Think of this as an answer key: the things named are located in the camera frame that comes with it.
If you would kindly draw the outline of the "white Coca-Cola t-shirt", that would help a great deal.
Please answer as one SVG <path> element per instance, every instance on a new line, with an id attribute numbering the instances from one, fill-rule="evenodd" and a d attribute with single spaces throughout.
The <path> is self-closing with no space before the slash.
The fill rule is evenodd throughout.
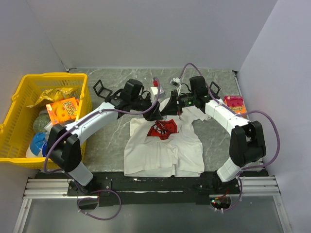
<path id="1" fill-rule="evenodd" d="M 205 170 L 203 145 L 192 123 L 209 115 L 195 106 L 165 120 L 130 121 L 130 138 L 124 149 L 127 177 L 199 177 Z"/>

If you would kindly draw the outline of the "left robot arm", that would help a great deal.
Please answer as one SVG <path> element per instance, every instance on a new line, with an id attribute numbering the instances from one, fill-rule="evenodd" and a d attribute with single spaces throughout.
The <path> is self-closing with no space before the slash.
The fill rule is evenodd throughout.
<path id="1" fill-rule="evenodd" d="M 98 108 L 73 123 L 54 125 L 45 149 L 44 171 L 52 173 L 47 169 L 47 162 L 52 160 L 58 165 L 58 171 L 72 179 L 85 195 L 93 194 L 98 185 L 93 173 L 82 161 L 81 146 L 84 142 L 123 115 L 143 115 L 146 119 L 160 115 L 158 99 L 152 100 L 150 94 L 143 97 L 144 86 L 140 81 L 129 79 L 124 88 L 116 92 L 102 86 L 96 94 L 102 97 L 102 92 L 107 92 L 107 95 Z"/>

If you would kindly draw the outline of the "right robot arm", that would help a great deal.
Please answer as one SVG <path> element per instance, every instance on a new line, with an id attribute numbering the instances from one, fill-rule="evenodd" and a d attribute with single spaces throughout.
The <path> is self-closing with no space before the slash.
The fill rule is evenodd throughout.
<path id="1" fill-rule="evenodd" d="M 160 111 L 162 116 L 179 116 L 183 108 L 195 106 L 201 112 L 216 120 L 230 135 L 229 158 L 217 171 L 213 180 L 213 190 L 224 193 L 243 168 L 258 161 L 266 155 L 263 127 L 258 121 L 249 121 L 227 109 L 227 106 L 216 99 L 206 85 L 203 76 L 190 78 L 190 92 L 178 94 L 171 92 L 170 99 Z"/>

